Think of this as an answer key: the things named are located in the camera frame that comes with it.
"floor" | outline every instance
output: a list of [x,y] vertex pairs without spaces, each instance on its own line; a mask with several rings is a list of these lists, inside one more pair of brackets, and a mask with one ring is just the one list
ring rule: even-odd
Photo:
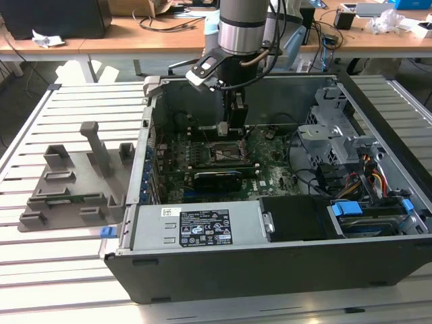
[[[96,62],[97,76],[99,80],[107,82],[143,81],[147,75],[167,75],[167,66],[176,61],[155,61],[143,59],[141,70],[143,76],[136,76],[132,61],[103,61]],[[334,64],[331,72],[345,70],[349,61],[341,61]],[[47,85],[40,76],[32,73],[30,64],[25,63],[22,68],[24,76],[14,78],[9,76],[0,84],[0,156],[6,151],[6,147],[14,139],[27,117],[36,107]],[[76,78],[76,65],[73,62],[38,62],[36,70],[49,83],[69,81]],[[187,67],[175,70],[176,74],[184,75]],[[417,100],[424,103],[432,91],[432,61],[422,60],[416,66],[404,59],[396,76],[396,80],[402,84]],[[432,111],[432,99],[427,103],[427,108]]]

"white plastic bag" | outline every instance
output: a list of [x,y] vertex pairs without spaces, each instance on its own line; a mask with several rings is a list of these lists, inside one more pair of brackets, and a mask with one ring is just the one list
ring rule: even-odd
[[404,19],[404,16],[398,14],[395,9],[387,9],[381,17],[374,17],[366,25],[373,34],[382,34],[384,32],[399,32],[396,26]]

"blue latch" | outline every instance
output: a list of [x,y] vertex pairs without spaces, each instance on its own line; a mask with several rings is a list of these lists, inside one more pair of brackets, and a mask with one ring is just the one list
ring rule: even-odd
[[412,205],[411,200],[409,199],[404,199],[402,201],[402,206],[404,206],[406,212],[408,215],[411,215],[414,212],[414,206]]
[[342,215],[362,215],[363,211],[356,201],[340,201],[331,206],[335,216]]
[[116,227],[104,226],[101,229],[101,238],[116,238]]

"yellow wire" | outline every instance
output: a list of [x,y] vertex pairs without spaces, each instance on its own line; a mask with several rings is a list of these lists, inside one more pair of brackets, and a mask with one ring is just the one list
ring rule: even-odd
[[348,189],[347,191],[345,191],[340,198],[342,198],[343,196],[353,192],[354,190],[356,190],[356,188],[358,188],[361,185],[361,181],[357,182],[355,185],[353,185],[350,189]]
[[376,177],[379,181],[379,185],[381,186],[381,191],[383,191],[383,180],[381,180],[381,177],[375,173],[372,173],[372,176]]

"power supply label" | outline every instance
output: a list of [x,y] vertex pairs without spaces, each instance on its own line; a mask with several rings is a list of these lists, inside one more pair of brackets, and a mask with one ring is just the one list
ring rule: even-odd
[[184,248],[232,244],[230,213],[183,211],[180,213],[180,245]]

